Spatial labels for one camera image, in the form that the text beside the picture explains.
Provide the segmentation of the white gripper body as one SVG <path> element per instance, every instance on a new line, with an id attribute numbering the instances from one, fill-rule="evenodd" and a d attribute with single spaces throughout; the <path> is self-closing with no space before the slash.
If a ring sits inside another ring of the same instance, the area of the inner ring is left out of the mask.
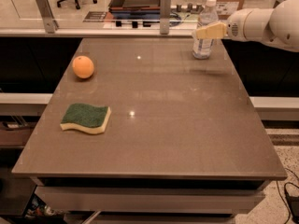
<path id="1" fill-rule="evenodd" d="M 227 19 L 227 34 L 232 40 L 246 41 L 244 27 L 248 15 L 248 10 L 238 10 Z"/>

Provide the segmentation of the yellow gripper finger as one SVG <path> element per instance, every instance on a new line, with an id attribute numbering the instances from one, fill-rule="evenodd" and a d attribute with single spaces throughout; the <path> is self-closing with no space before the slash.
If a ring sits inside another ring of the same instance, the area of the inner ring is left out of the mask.
<path id="1" fill-rule="evenodd" d="M 194 39 L 222 39 L 227 34 L 227 25 L 221 21 L 200 26 L 192 32 Z"/>

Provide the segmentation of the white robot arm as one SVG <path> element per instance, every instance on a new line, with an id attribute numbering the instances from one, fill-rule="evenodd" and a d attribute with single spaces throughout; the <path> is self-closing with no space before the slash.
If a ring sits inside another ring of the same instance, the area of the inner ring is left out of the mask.
<path id="1" fill-rule="evenodd" d="M 198 39 L 253 41 L 265 46 L 299 51 L 299 0 L 286 0 L 275 8 L 244 8 L 226 22 L 214 21 L 192 32 Z"/>

